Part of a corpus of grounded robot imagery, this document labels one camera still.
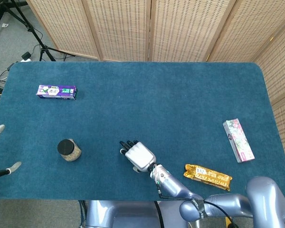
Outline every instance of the table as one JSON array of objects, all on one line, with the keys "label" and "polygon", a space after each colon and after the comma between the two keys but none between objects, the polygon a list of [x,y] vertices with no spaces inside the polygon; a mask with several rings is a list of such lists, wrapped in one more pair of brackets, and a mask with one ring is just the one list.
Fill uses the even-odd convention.
[{"label": "table", "polygon": [[[76,100],[40,99],[38,85],[76,85]],[[237,163],[225,120],[238,118],[253,161]],[[285,195],[285,154],[260,68],[253,63],[30,62],[9,73],[0,100],[0,198],[157,200],[154,182],[136,173],[119,141],[139,140],[192,191],[226,191],[187,179],[186,163],[231,175],[245,195],[254,176]],[[57,144],[72,138],[81,157],[65,161]]]}]

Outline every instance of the white box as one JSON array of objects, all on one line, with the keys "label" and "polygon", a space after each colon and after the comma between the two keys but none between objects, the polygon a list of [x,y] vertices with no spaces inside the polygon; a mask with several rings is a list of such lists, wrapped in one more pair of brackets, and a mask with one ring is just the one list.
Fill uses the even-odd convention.
[{"label": "white box", "polygon": [[254,155],[249,146],[245,133],[238,119],[226,120],[223,123],[233,153],[238,163],[247,162],[254,159]]}]

